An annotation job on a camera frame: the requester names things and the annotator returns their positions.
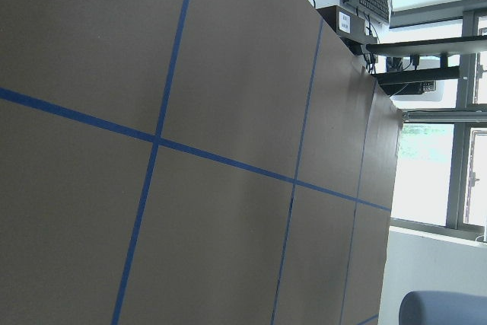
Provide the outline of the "blue plastic cup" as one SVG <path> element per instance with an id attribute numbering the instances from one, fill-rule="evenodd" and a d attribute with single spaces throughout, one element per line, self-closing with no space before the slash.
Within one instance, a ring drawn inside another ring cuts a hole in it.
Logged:
<path id="1" fill-rule="evenodd" d="M 486 296 L 409 292 L 399 307 L 399 324 L 486 324 Z"/>

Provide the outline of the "black box with white label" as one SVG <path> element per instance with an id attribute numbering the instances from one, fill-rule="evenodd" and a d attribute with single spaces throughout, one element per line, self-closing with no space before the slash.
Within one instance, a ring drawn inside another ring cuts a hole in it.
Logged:
<path id="1" fill-rule="evenodd" d="M 317 12 L 343 40 L 360 44 L 377 43 L 376 37 L 366 34 L 365 22 L 356 14 L 338 5 L 318 8 Z"/>

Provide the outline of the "black monitor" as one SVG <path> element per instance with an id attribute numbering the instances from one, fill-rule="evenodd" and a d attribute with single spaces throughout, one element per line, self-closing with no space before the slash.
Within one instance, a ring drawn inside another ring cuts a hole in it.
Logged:
<path id="1" fill-rule="evenodd" d="M 486 51 L 486 36 L 367 44 L 363 47 L 363 50 L 376 55 L 391 57 L 474 54 Z"/>

